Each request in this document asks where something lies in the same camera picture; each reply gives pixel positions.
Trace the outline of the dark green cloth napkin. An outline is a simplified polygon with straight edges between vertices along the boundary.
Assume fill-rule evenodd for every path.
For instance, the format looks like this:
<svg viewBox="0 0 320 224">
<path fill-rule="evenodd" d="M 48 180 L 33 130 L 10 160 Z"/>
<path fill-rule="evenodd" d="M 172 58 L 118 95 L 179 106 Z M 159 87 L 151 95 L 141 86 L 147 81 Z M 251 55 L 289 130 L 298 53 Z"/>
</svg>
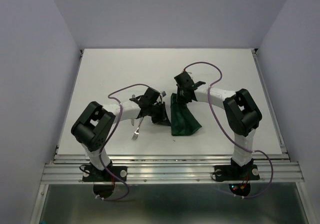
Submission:
<svg viewBox="0 0 320 224">
<path fill-rule="evenodd" d="M 170 97 L 172 136 L 191 136 L 202 128 L 185 103 L 177 102 L 177 94 Z"/>
</svg>

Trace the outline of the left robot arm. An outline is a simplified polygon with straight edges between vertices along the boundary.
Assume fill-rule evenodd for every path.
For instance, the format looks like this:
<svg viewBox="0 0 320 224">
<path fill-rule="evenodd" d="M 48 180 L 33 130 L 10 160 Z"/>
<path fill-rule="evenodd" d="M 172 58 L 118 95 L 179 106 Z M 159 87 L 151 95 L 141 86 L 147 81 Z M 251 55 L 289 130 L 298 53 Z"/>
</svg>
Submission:
<svg viewBox="0 0 320 224">
<path fill-rule="evenodd" d="M 112 127 L 121 121 L 151 117 L 155 125 L 170 126 L 163 101 L 165 92 L 148 87 L 143 95 L 128 101 L 101 105 L 90 102 L 71 128 L 71 134 L 83 146 L 90 163 L 95 167 L 94 175 L 101 181 L 111 176 L 111 160 L 105 151 Z"/>
</svg>

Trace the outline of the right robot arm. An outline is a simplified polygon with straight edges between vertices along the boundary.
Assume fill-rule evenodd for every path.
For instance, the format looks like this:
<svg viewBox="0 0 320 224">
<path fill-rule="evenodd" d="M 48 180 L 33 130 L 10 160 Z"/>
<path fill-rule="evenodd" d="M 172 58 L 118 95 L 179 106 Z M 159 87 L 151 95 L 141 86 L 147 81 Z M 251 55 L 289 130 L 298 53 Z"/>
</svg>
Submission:
<svg viewBox="0 0 320 224">
<path fill-rule="evenodd" d="M 234 144 L 232 161 L 235 164 L 230 166 L 232 177 L 241 179 L 248 173 L 248 164 L 254 153 L 253 138 L 259 122 L 262 120 L 262 113 L 257 107 L 251 94 L 247 89 L 229 91 L 207 85 L 203 81 L 194 82 L 191 76 L 182 72 L 174 77 L 177 85 L 177 102 L 187 104 L 192 101 L 208 103 L 212 111 L 213 107 L 219 107 L 225 111 L 227 122 L 234 133 L 232 139 L 222 125 L 218 117 L 214 118 L 227 138 Z"/>
</svg>

